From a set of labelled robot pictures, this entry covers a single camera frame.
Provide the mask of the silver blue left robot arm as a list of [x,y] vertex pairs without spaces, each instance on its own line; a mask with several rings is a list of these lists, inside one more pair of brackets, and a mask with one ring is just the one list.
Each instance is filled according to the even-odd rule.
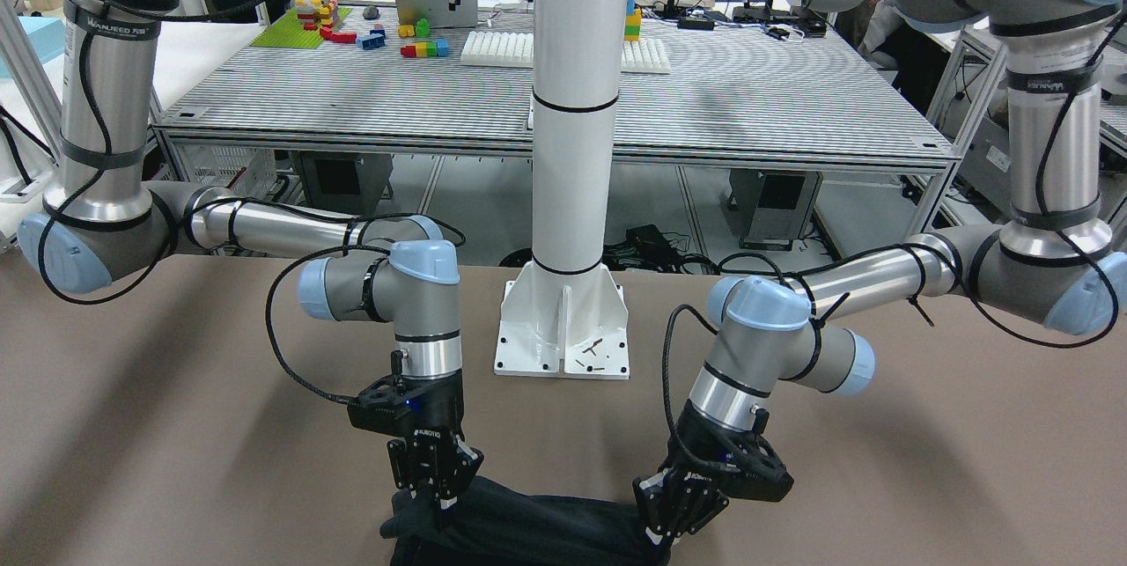
[[1124,254],[1099,216],[1095,182],[1106,25],[1122,0],[891,0],[919,30],[990,20],[1005,46],[1011,141],[1010,220],[953,225],[858,254],[808,275],[727,277],[702,324],[715,334],[678,418],[668,454],[637,478],[644,536],[660,555],[696,533],[733,499],[777,502],[792,488],[763,431],[777,382],[858,393],[873,350],[829,317],[905,298],[959,293],[1076,345],[1109,331],[1124,303]]

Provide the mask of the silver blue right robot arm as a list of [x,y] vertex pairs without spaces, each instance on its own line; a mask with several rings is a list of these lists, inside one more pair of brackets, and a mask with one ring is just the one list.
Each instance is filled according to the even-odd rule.
[[398,489],[446,527],[483,454],[468,446],[455,245],[427,216],[335,216],[193,182],[147,182],[148,109],[162,23],[180,0],[65,0],[69,80],[59,173],[18,246],[45,285],[96,290],[189,248],[295,258],[299,301],[323,319],[394,326],[392,370],[358,396],[327,393],[355,427],[387,434]]

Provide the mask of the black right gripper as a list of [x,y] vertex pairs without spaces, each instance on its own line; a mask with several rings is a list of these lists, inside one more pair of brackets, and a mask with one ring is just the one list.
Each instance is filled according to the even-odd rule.
[[390,435],[387,443],[398,489],[427,489],[431,527],[442,533],[449,508],[474,481],[483,452],[468,446],[462,428],[462,372],[435,379],[391,374],[347,404],[350,425]]

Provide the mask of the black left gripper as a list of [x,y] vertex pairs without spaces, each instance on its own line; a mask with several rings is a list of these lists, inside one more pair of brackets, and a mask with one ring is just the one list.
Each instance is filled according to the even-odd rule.
[[684,406],[659,471],[633,481],[637,513],[653,543],[669,549],[681,536],[699,533],[733,499],[777,503],[792,490],[792,475],[763,436],[769,412],[752,415],[749,431],[736,432]]

